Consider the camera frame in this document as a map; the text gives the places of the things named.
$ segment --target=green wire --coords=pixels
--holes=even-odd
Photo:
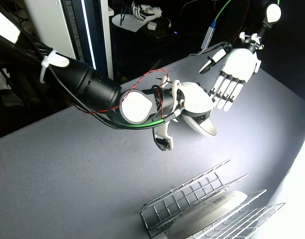
[[[143,124],[125,124],[124,126],[129,126],[129,127],[147,127],[147,126],[153,126],[153,125],[159,124],[159,123],[164,123],[164,120],[163,119],[159,119],[157,121],[143,123]]]
[[[218,12],[216,18],[214,19],[215,21],[218,19],[219,15],[222,13],[223,9],[228,5],[228,3],[231,2],[231,0],[228,0],[226,4],[222,7],[222,9]]]

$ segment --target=wire rack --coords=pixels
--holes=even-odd
[[[174,222],[174,219],[189,208],[219,191],[226,191],[227,188],[248,176],[247,174],[223,184],[217,174],[217,170],[229,161],[230,159],[214,166],[146,203],[142,208],[141,215],[150,238],[165,233]]]
[[[209,198],[219,191],[227,191],[233,184],[241,181],[244,175],[223,184],[217,170],[230,159],[216,165],[204,173],[188,180],[178,187],[146,203],[141,211],[142,219],[150,238],[166,234],[175,219],[189,208]],[[257,229],[283,205],[274,204],[263,208],[248,209],[248,205],[267,190],[248,195],[247,199],[234,210],[216,220],[189,239],[248,239]]]

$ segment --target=gray tabletop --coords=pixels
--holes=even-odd
[[[199,75],[205,60],[166,69],[172,79],[210,88],[219,65]],[[157,75],[139,88],[158,83]],[[172,122],[171,152],[158,150],[151,130],[113,130],[75,108],[1,138],[0,239],[146,239],[144,203],[230,157],[222,178],[249,173],[234,188],[267,188],[256,202],[266,204],[300,149],[305,102],[260,70],[229,112],[211,118],[215,137]]]

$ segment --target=white circular joint cover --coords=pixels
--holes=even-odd
[[[132,122],[139,123],[146,119],[153,104],[140,92],[130,92],[121,104],[124,116]]]
[[[277,4],[271,4],[268,6],[266,14],[269,23],[277,22],[281,18],[281,9]]]

